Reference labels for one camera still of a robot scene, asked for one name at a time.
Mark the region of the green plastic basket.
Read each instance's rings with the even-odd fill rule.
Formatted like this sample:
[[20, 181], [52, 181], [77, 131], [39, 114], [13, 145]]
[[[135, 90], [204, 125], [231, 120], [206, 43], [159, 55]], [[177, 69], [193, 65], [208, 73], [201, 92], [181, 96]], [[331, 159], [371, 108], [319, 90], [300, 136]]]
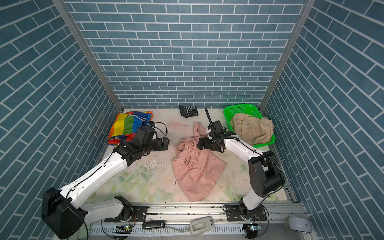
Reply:
[[[226, 107], [223, 110], [223, 114], [224, 114], [224, 117], [225, 117], [225, 119], [227, 121], [227, 124], [229, 126], [230, 131], [233, 131], [233, 128], [230, 125], [230, 121], [233, 118], [233, 116], [235, 114], [237, 114], [237, 113], [248, 114], [248, 115], [251, 115], [251, 116], [259, 118], [259, 119], [264, 117], [261, 114], [261, 112], [259, 111], [259, 109], [256, 106], [252, 105], [252, 104], [240, 104], [240, 105], [228, 106], [228, 107]], [[254, 148], [261, 148], [261, 147], [264, 147], [264, 146], [272, 145], [275, 141], [276, 141], [276, 137], [273, 134], [270, 142], [265, 143], [265, 144], [251, 145], [251, 146], [253, 146]]]

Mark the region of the rainbow striped shorts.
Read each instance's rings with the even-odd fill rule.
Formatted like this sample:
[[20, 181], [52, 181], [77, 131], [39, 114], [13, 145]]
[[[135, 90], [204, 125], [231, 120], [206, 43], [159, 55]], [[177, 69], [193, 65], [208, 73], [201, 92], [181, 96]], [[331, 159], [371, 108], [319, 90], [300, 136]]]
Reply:
[[153, 118], [153, 112], [131, 111], [118, 113], [108, 135], [108, 145], [118, 145], [120, 142], [131, 141], [138, 128], [146, 125]]

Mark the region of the pink shorts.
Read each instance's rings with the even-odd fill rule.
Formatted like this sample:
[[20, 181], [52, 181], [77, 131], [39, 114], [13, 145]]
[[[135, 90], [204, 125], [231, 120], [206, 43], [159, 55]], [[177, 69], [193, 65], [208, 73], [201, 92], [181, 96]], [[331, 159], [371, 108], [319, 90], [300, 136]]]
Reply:
[[210, 150], [198, 149], [199, 139], [208, 136], [201, 123], [195, 122], [193, 131], [193, 136], [181, 139], [176, 145], [173, 171], [188, 199], [199, 202], [209, 196], [227, 164]]

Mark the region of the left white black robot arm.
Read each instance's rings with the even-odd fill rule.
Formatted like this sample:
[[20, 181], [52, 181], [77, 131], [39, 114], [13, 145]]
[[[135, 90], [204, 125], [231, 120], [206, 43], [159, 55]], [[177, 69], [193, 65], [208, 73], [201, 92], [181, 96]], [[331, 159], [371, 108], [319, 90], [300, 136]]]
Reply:
[[168, 150], [167, 137], [149, 142], [130, 141], [117, 145], [112, 153], [93, 169], [60, 189], [50, 188], [43, 194], [42, 220], [61, 240], [75, 234], [82, 226], [108, 218], [130, 222], [132, 204], [122, 196], [87, 204], [88, 197], [110, 178], [150, 152]]

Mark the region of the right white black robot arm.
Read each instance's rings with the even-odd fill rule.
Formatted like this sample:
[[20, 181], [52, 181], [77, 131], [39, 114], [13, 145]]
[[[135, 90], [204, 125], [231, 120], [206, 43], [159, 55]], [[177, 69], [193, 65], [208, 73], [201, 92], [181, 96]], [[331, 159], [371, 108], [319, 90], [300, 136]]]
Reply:
[[259, 151], [241, 140], [232, 131], [227, 131], [220, 121], [211, 122], [208, 136], [200, 138], [198, 148], [223, 153], [228, 150], [249, 165], [250, 191], [241, 199], [244, 210], [253, 211], [271, 194], [285, 184], [285, 175], [272, 151]]

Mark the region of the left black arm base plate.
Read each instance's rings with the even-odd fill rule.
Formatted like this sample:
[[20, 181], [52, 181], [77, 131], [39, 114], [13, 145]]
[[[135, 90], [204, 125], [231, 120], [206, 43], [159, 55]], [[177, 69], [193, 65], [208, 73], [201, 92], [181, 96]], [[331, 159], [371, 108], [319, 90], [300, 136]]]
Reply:
[[121, 213], [115, 218], [104, 219], [105, 223], [143, 223], [146, 221], [148, 206], [133, 206], [128, 214]]

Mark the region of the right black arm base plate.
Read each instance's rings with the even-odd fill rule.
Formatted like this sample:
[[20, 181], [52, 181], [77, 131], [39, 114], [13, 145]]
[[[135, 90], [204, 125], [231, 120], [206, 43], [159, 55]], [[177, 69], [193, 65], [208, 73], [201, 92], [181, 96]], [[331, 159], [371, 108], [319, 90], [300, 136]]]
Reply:
[[263, 206], [259, 206], [253, 210], [248, 210], [245, 205], [223, 205], [223, 211], [226, 214], [228, 222], [240, 221], [266, 221], [267, 213]]

